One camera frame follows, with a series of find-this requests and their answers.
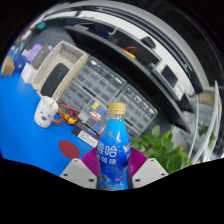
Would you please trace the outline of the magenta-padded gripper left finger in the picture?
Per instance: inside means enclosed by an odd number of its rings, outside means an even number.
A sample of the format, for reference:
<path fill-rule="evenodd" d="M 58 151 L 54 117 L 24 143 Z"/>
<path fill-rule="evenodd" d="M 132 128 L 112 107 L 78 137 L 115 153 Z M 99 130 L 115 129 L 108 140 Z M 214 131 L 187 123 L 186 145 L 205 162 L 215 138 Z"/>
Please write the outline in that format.
<path fill-rule="evenodd" d="M 72 159 L 60 177 L 84 188 L 97 189 L 100 183 L 99 175 L 97 149 L 93 148 L 81 159 Z"/>

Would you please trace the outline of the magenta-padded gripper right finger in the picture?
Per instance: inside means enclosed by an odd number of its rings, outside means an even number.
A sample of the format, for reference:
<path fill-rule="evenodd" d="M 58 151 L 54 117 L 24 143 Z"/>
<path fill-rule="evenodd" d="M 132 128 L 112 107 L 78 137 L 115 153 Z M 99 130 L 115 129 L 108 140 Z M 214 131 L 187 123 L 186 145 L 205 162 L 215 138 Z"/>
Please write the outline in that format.
<path fill-rule="evenodd" d="M 128 164 L 128 188 L 135 189 L 157 181 L 168 173 L 155 158 L 147 159 L 135 148 L 131 149 Z"/>

